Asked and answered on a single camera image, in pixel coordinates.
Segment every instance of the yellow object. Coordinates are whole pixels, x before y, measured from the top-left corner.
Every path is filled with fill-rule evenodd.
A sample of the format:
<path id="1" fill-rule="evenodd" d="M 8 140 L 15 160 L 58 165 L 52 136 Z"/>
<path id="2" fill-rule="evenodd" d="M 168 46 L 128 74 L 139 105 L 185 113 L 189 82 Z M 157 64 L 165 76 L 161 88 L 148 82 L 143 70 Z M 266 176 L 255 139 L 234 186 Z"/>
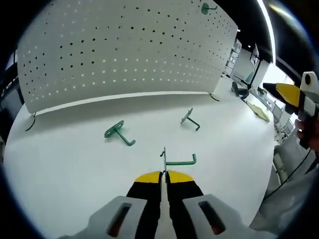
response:
<path id="1" fill-rule="evenodd" d="M 247 105 L 249 106 L 249 108 L 251 108 L 251 110 L 261 119 L 263 119 L 264 121 L 266 122 L 270 122 L 268 116 L 264 113 L 264 111 L 259 108 L 258 106 L 256 105 L 253 105 L 249 102 L 247 102 Z"/>
<path id="2" fill-rule="evenodd" d="M 287 103 L 295 107 L 299 106 L 300 89 L 297 86 L 277 83 L 276 90 Z"/>
<path id="3" fill-rule="evenodd" d="M 138 177 L 135 182 L 138 183 L 159 183 L 160 172 L 147 173 Z"/>
<path id="4" fill-rule="evenodd" d="M 194 181 L 194 179 L 188 176 L 187 174 L 175 172 L 171 170 L 168 170 L 167 172 L 169 174 L 169 179 L 171 183 L 184 183 L 184 182 Z"/>

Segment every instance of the ceiling light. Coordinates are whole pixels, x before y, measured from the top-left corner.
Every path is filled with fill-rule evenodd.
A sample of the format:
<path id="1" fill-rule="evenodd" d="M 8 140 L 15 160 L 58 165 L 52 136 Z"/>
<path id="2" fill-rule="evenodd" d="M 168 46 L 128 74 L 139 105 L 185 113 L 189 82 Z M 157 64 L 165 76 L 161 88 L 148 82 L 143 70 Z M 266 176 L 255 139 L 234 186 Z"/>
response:
<path id="1" fill-rule="evenodd" d="M 267 27 L 268 27 L 268 32 L 269 32 L 269 37 L 270 37 L 270 44 L 271 44 L 271 51 L 272 51 L 272 55 L 273 55 L 273 63 L 276 65 L 276 47 L 275 47 L 275 36 L 274 36 L 274 31 L 273 31 L 273 27 L 271 25 L 270 22 L 270 18 L 269 15 L 267 13 L 267 9 L 263 3 L 263 0 L 257 0 L 258 5 L 261 9 L 261 12 L 264 15 Z"/>

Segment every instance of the wall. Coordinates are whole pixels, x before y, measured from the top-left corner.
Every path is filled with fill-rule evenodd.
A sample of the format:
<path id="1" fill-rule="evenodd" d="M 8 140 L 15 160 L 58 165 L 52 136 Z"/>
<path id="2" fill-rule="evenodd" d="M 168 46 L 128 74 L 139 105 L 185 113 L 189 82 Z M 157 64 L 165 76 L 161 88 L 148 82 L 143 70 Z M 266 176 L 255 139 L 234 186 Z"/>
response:
<path id="1" fill-rule="evenodd" d="M 231 78 L 234 78 L 234 75 L 237 75 L 245 80 L 249 76 L 249 74 L 257 68 L 258 64 L 256 64 L 256 66 L 254 67 L 253 64 L 250 62 L 250 56 L 251 52 L 241 49 L 234 70 L 231 74 Z M 266 61 L 261 62 L 257 75 L 252 84 L 253 87 L 258 87 L 261 84 L 267 72 L 268 65 L 269 63 Z"/>

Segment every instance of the white tabletop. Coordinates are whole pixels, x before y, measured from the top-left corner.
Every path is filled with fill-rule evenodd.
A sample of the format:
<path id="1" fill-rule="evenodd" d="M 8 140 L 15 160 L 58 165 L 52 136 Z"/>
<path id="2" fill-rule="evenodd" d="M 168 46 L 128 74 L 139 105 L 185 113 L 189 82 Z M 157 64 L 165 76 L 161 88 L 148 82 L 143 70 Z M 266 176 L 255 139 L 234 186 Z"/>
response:
<path id="1" fill-rule="evenodd" d="M 17 201 L 44 236 L 73 235 L 89 217 L 115 196 L 126 195 L 134 180 L 169 166 L 192 176 L 204 194 L 213 194 L 236 209 L 249 225 L 265 194 L 273 159 L 273 117 L 253 96 L 248 101 L 264 109 L 266 123 L 230 92 L 231 81 L 221 79 L 214 101 L 209 95 L 143 96 L 73 106 L 30 116 L 25 106 L 7 140 L 4 169 Z M 201 125 L 180 125 L 187 110 Z M 124 120 L 117 136 L 104 132 Z"/>

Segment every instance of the white table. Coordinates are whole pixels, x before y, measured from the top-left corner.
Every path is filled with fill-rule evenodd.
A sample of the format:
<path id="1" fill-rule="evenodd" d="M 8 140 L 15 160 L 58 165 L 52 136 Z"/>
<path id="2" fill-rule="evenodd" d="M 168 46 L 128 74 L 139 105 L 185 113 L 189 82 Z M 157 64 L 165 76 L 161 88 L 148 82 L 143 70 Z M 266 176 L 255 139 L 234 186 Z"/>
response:
<path id="1" fill-rule="evenodd" d="M 214 101 L 209 95 L 144 96 L 73 106 L 30 116 L 25 106 L 14 121 L 4 154 L 4 169 L 17 201 L 48 238 L 73 235 L 88 218 L 117 195 L 126 195 L 134 180 L 163 170 L 168 161 L 191 160 L 191 166 L 168 169 L 191 175 L 204 194 L 213 194 L 236 209 L 249 225 L 265 194 L 273 159 L 274 126 L 257 118 L 221 79 Z M 248 100 L 266 111 L 253 96 Z M 181 118 L 191 118 L 201 128 Z M 125 120 L 128 147 L 104 132 Z"/>

